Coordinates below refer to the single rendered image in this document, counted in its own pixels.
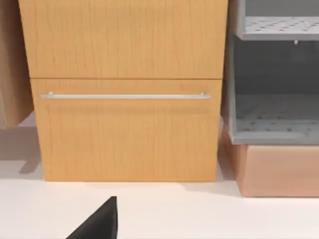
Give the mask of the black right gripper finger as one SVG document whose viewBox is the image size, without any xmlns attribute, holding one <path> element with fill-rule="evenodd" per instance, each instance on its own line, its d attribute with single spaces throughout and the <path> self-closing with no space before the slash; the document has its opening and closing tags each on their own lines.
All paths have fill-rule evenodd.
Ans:
<svg viewBox="0 0 319 239">
<path fill-rule="evenodd" d="M 66 239 L 117 239 L 117 197 L 110 197 Z"/>
</svg>

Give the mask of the pale wooden cupboard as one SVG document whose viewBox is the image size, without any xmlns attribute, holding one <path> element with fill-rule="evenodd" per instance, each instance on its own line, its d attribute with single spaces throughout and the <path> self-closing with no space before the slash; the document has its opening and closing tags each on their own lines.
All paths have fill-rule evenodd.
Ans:
<svg viewBox="0 0 319 239">
<path fill-rule="evenodd" d="M 18 126 L 32 111 L 18 0 L 0 0 L 0 129 Z"/>
</svg>

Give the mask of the plain wooden drawer front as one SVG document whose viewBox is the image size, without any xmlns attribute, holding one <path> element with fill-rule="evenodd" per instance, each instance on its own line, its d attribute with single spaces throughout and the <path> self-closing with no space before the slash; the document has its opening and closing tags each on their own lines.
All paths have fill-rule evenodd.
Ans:
<svg viewBox="0 0 319 239">
<path fill-rule="evenodd" d="M 228 0 L 18 0 L 32 78 L 220 79 Z"/>
</svg>

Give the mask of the pale wooden drawer front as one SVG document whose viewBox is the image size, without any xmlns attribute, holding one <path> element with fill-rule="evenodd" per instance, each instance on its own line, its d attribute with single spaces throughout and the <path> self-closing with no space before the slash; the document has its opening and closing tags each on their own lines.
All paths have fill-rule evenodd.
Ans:
<svg viewBox="0 0 319 239">
<path fill-rule="evenodd" d="M 244 197 L 319 197 L 319 145 L 221 143 Z"/>
</svg>

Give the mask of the grey pierced shelf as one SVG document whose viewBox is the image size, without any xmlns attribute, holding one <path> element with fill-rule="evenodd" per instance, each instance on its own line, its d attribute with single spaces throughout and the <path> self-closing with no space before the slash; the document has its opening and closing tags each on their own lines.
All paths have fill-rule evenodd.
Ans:
<svg viewBox="0 0 319 239">
<path fill-rule="evenodd" d="M 243 41 L 319 41 L 319 0 L 233 0 L 230 10 Z"/>
</svg>

